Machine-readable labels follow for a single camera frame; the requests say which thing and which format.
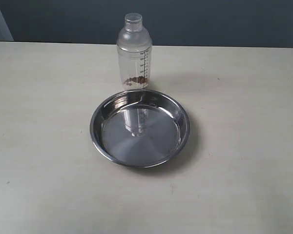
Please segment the clear plastic shaker bottle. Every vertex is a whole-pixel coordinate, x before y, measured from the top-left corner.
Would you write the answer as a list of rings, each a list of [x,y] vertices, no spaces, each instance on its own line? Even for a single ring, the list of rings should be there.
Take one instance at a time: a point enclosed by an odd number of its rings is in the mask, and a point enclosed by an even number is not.
[[[125,15],[117,39],[121,83],[125,90],[145,89],[149,84],[152,39],[139,13]]]

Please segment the round stainless steel tray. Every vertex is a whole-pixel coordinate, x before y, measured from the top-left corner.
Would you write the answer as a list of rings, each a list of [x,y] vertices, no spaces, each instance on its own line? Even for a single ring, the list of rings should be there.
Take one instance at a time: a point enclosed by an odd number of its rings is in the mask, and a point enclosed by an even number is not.
[[[168,162],[186,145],[190,121],[170,96],[148,89],[116,93],[94,111],[89,131],[108,160],[130,168]]]

